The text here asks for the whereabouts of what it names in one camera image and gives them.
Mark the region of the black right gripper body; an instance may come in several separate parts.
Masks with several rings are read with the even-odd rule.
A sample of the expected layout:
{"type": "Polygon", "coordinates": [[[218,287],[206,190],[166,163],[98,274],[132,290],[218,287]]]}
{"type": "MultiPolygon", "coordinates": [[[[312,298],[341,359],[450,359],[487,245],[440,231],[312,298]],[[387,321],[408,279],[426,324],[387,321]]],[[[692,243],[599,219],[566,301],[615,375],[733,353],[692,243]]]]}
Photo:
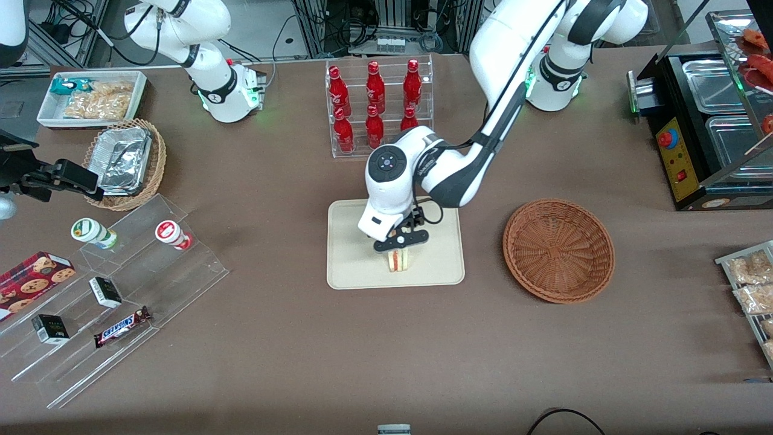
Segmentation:
{"type": "Polygon", "coordinates": [[[46,163],[36,158],[34,141],[1,131],[1,187],[3,193],[30,196],[49,202],[56,190],[53,177],[44,171],[46,163]]]}

